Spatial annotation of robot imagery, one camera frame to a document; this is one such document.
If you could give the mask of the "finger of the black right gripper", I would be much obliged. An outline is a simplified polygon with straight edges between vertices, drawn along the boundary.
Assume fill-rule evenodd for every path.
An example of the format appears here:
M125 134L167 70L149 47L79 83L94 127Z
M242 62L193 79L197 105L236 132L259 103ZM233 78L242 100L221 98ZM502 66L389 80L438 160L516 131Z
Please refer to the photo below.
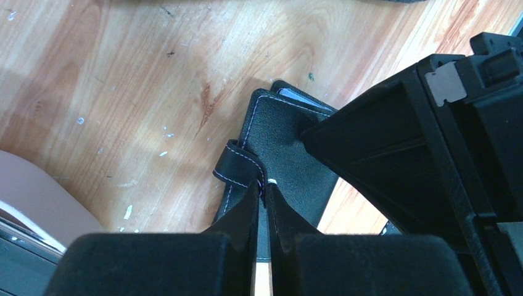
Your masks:
M431 55L303 141L402 233L444 239L480 294L522 294L522 54Z

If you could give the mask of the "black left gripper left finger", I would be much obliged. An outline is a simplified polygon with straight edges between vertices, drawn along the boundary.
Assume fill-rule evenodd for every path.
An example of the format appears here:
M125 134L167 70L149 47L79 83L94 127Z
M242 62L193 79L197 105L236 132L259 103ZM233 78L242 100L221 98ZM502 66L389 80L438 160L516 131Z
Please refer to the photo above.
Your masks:
M252 295L260 186L200 233L95 233L61 259L46 295Z

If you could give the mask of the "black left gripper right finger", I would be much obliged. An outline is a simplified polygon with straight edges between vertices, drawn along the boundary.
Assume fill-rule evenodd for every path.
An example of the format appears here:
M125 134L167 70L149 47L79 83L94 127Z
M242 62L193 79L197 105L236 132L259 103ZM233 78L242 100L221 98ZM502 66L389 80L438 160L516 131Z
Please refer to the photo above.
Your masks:
M265 202L275 295L472 295L450 246L435 236L327 235L275 184Z

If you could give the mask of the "black card holder wallet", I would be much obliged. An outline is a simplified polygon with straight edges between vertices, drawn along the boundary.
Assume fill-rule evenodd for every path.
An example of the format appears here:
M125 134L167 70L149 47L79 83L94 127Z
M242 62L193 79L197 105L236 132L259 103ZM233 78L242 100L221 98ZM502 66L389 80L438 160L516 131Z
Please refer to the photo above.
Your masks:
M301 134L336 109L283 80L256 89L237 139L229 140L213 174L225 183L215 221L253 181L276 183L286 202L318 226L338 177L307 153Z

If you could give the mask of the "pink oval card tray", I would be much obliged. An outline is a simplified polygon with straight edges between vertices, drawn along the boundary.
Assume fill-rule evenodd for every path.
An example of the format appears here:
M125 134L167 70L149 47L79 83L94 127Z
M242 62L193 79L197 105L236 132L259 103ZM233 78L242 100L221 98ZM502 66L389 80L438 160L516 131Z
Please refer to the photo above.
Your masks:
M62 253L80 236L105 231L54 178L5 151L1 151L1 218Z

